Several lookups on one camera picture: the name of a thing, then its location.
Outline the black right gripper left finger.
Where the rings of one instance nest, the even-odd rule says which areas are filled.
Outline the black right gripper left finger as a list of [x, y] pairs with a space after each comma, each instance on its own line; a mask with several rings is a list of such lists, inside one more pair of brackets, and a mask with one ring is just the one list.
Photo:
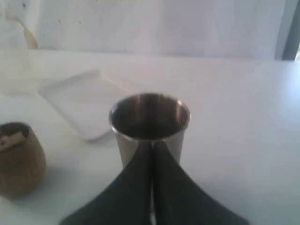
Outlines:
[[149, 225], [152, 146], [139, 144], [116, 179], [95, 199], [60, 221], [61, 225]]

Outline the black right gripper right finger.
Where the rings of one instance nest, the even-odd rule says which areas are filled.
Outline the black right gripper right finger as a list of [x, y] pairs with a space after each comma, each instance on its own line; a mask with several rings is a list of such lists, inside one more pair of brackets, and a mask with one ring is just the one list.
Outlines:
[[164, 142], [153, 147], [153, 194], [158, 225], [247, 225], [184, 172]]

